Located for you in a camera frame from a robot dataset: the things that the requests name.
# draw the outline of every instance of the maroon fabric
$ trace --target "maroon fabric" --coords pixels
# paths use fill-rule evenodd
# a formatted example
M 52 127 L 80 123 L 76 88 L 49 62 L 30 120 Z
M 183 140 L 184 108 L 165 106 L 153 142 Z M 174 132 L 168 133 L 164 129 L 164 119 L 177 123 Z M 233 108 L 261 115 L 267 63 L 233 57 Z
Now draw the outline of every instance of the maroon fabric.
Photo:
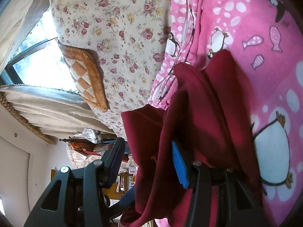
M 204 71 L 181 63 L 174 73 L 178 91 L 166 111 L 146 105 L 122 114 L 128 144 L 139 166 L 135 209 L 122 216 L 124 226 L 139 227 L 164 217 L 171 227 L 184 226 L 191 190 L 184 190 L 178 182 L 172 162 L 173 139 L 212 167 L 243 171 L 261 202 L 250 122 L 231 54 L 218 52 Z M 216 218 L 215 196 L 214 192 L 211 225 Z

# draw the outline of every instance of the checkered pattern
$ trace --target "checkered pattern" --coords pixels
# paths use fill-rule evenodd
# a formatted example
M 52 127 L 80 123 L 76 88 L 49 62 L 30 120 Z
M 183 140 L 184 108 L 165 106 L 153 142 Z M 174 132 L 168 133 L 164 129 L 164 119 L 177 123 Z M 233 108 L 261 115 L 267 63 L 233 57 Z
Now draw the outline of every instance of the checkered pattern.
M 81 95 L 92 102 L 97 102 L 84 63 L 66 57 L 63 57 L 63 60 L 69 67 L 72 79 Z

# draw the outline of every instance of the penguin's white belly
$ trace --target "penguin's white belly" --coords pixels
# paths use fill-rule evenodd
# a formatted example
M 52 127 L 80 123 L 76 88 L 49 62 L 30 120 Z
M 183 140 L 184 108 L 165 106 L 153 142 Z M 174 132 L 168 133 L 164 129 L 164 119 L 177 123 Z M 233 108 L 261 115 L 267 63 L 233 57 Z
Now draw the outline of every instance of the penguin's white belly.
M 223 46 L 223 42 L 224 42 L 224 35 L 221 31 L 216 31 L 213 35 L 212 35 L 212 46 L 211 49 L 213 51 L 213 53 L 217 53 L 218 51 L 220 51 L 220 49 Z
M 174 55 L 176 50 L 176 45 L 171 41 L 167 40 L 165 52 L 170 55 Z
M 255 150 L 261 178 L 273 184 L 282 183 L 289 170 L 289 144 L 286 132 L 276 121 L 255 139 Z

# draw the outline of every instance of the window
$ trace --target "window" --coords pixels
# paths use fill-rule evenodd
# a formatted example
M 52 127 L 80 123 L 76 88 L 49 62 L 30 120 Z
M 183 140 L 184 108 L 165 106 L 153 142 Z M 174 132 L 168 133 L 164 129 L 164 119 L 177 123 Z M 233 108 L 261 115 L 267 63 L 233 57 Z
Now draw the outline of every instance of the window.
M 16 50 L 0 75 L 2 84 L 29 84 L 77 91 L 58 47 L 50 8 Z
M 0 197 L 0 212 L 2 212 L 2 214 L 5 216 L 4 208 L 3 208 L 3 205 L 2 205 L 2 198 L 1 197 Z

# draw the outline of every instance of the beige curtain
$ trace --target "beige curtain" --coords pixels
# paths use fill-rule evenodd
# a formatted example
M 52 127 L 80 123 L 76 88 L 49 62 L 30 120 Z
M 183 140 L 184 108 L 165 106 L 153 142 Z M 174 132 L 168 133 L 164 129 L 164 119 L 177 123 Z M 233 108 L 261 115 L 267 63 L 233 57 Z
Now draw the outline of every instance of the beige curtain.
M 0 86 L 0 94 L 15 110 L 46 135 L 68 138 L 83 129 L 114 132 L 102 124 L 82 97 L 74 92 L 29 85 Z
M 49 0 L 11 0 L 0 16 L 0 73 L 31 32 Z

